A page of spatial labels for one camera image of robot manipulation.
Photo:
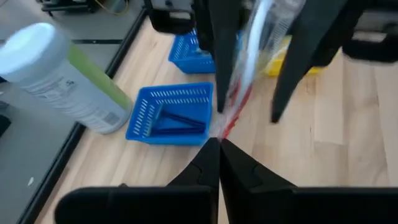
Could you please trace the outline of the white green wipes canister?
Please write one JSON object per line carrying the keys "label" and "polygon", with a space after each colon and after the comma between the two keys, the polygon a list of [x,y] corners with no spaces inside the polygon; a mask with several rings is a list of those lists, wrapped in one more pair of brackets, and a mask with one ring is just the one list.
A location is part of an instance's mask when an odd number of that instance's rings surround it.
{"label": "white green wipes canister", "polygon": [[132,100],[52,24],[31,24],[0,46],[0,77],[97,133],[117,131]]}

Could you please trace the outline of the pile of clear plastic packets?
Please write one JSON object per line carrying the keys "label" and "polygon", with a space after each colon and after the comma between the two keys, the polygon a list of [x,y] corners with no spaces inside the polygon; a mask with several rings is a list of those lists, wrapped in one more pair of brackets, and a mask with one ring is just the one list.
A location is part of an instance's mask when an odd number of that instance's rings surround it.
{"label": "pile of clear plastic packets", "polygon": [[286,49],[284,38],[306,0],[256,0],[249,21],[241,34],[239,49],[226,107],[216,122],[212,135],[219,140],[227,138],[243,110],[252,86],[263,68]]}

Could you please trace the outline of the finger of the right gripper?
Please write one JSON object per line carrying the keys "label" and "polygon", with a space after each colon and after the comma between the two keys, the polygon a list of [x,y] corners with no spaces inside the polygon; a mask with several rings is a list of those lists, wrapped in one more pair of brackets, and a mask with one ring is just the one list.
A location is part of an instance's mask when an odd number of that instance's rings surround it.
{"label": "finger of the right gripper", "polygon": [[217,111],[219,113],[224,110],[229,81],[233,72],[239,8],[239,0],[209,0],[214,38],[213,57],[216,68]]}
{"label": "finger of the right gripper", "polygon": [[308,0],[295,20],[294,33],[274,90],[271,122],[278,123],[317,47],[347,0]]}

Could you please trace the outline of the dark blue disposable razor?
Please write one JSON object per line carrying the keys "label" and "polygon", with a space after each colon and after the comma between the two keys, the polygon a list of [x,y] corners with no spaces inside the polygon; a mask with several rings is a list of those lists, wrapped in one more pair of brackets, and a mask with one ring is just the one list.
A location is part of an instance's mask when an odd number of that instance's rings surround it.
{"label": "dark blue disposable razor", "polygon": [[167,110],[164,109],[163,104],[161,104],[158,109],[157,112],[154,115],[154,121],[157,121],[161,116],[166,117],[166,118],[171,118],[173,120],[182,122],[182,123],[186,123],[189,124],[191,126],[198,126],[198,127],[205,127],[206,124],[202,121],[199,120],[195,120],[195,119],[191,119],[189,117],[186,116],[182,116],[179,114],[175,114],[175,113],[171,113]]}
{"label": "dark blue disposable razor", "polygon": [[154,123],[143,130],[142,136],[202,134],[207,127],[207,125],[191,125],[187,123]]}

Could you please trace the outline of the blue plastic basket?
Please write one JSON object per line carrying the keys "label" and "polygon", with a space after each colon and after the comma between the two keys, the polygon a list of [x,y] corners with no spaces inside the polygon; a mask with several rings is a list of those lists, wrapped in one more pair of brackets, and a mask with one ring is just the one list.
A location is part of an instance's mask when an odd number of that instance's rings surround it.
{"label": "blue plastic basket", "polygon": [[215,73],[215,65],[209,52],[199,48],[195,29],[184,35],[176,35],[168,57],[183,73]]}
{"label": "blue plastic basket", "polygon": [[[213,84],[210,82],[179,85],[147,86],[139,90],[129,126],[127,140],[148,144],[199,146],[208,137],[212,116]],[[158,107],[175,114],[204,122],[208,127],[202,134],[159,135],[143,137],[142,132],[154,123],[181,123],[161,116],[154,121]]]}

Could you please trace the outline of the yellow plastic basket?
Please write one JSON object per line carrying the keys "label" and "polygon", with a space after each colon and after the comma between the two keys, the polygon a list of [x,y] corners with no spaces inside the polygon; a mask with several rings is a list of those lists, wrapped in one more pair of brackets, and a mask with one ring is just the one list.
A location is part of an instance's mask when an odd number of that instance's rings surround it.
{"label": "yellow plastic basket", "polygon": [[289,48],[291,35],[285,36],[278,50],[273,54],[271,61],[266,67],[261,70],[261,75],[267,75],[268,77],[278,77],[282,64]]}

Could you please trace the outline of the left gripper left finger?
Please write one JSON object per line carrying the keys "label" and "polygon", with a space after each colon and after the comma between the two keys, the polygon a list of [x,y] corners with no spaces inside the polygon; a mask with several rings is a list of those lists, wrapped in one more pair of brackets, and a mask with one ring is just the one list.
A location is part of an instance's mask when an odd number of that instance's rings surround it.
{"label": "left gripper left finger", "polygon": [[85,187],[56,206],[56,224],[217,224],[220,142],[210,138],[164,187]]}

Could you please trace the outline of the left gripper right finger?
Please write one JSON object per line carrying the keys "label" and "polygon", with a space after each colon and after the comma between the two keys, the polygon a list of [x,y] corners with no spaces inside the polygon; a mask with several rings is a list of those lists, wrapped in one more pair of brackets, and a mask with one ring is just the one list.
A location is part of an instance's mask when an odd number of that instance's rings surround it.
{"label": "left gripper right finger", "polygon": [[227,139],[220,179],[230,224],[398,224],[398,188],[297,187]]}

